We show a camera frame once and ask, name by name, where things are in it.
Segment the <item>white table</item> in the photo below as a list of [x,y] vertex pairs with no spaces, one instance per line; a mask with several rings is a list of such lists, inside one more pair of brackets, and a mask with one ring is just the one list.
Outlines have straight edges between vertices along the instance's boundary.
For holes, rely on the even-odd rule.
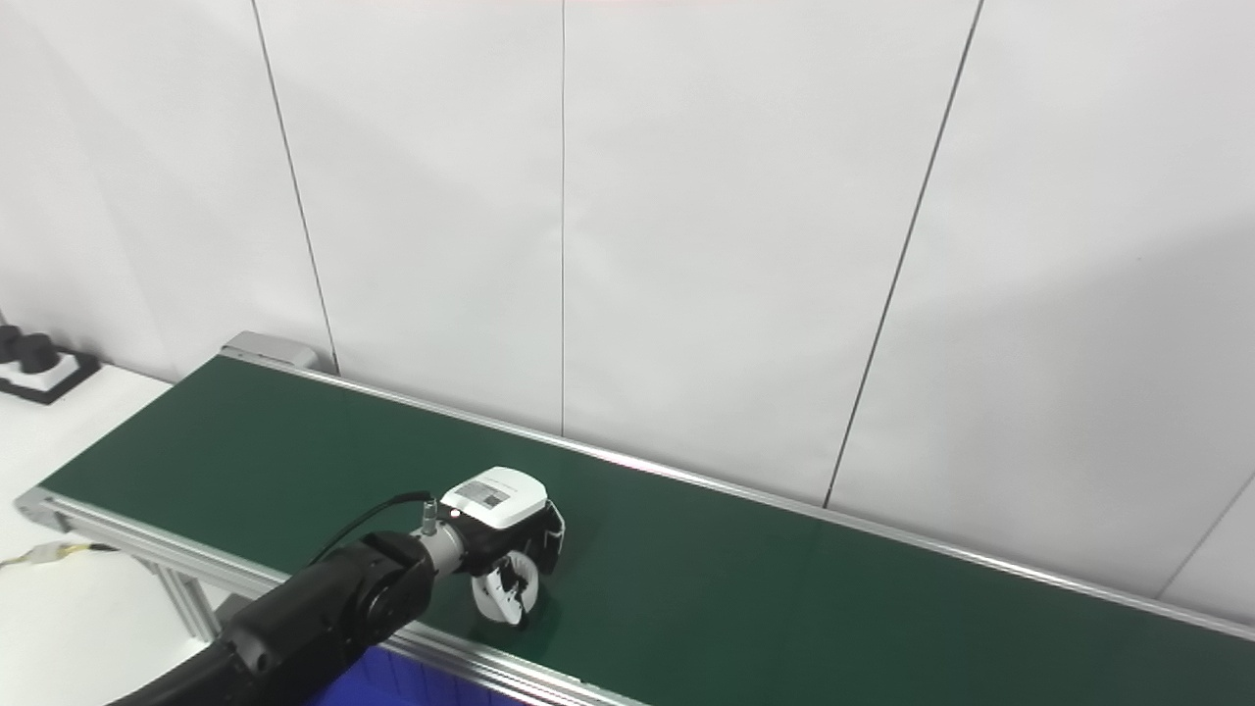
[[[28,522],[11,502],[168,387],[105,366],[48,408],[0,395],[0,559],[77,539]],[[0,569],[0,703],[99,706],[202,647],[161,584],[123,554]]]

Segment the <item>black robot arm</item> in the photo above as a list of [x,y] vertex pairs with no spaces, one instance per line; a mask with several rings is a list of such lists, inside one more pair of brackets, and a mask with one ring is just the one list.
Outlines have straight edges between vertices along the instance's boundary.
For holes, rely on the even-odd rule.
[[113,706],[297,706],[427,609],[423,543],[374,533],[241,609],[203,651]]
[[299,571],[203,651],[112,706],[299,706],[422,616],[437,579],[482,576],[511,552],[548,574],[561,552],[552,503],[503,530],[443,505],[439,515],[420,534],[371,533]]

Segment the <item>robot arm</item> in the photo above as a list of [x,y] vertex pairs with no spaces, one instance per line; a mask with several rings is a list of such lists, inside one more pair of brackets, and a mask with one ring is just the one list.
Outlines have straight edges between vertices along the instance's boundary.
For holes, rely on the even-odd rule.
[[[467,503],[459,492],[478,500]],[[526,507],[494,512],[520,492]],[[371,533],[301,569],[236,613],[202,652],[113,706],[299,706],[368,647],[422,616],[432,587],[453,573],[469,573],[476,592],[493,586],[488,598],[499,616],[484,611],[477,593],[481,611],[523,627],[535,579],[522,574],[552,572],[563,533],[543,487],[518,472],[492,469],[451,490],[438,507],[429,504],[414,535]]]

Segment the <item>black cable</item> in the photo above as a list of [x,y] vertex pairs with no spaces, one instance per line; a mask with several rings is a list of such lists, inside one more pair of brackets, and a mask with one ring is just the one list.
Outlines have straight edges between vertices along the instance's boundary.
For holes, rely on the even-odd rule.
[[345,535],[348,535],[350,532],[358,529],[359,527],[361,527],[363,523],[365,523],[370,518],[374,518],[379,513],[383,513],[388,508],[392,508],[394,505],[403,505],[405,503],[427,503],[430,499],[432,499],[432,494],[428,493],[428,492],[425,492],[425,490],[417,490],[417,492],[413,492],[413,493],[402,493],[400,495],[393,495],[388,500],[384,500],[379,505],[375,505],[374,508],[371,508],[371,509],[366,510],[365,513],[358,515],[356,519],[354,519],[351,523],[344,525],[344,529],[341,529],[340,532],[338,532],[335,534],[335,537],[333,537],[330,540],[328,540],[328,543],[324,544],[323,548],[318,551],[318,554],[315,554],[314,558],[310,559],[310,563],[306,564],[306,567],[312,567],[314,564],[318,564],[319,561],[321,561],[323,557],[326,556],[328,552],[330,552],[331,549],[335,549],[335,545],[339,544],[340,540],[345,538]]

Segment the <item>label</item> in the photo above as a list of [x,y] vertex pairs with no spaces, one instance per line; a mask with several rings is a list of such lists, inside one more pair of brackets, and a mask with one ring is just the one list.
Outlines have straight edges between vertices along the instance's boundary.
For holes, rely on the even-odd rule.
[[497,505],[501,505],[506,500],[510,500],[510,495],[498,488],[493,488],[486,483],[479,483],[477,480],[467,482],[462,484],[457,490],[457,495],[471,500],[472,503],[478,503],[484,508],[492,510]]

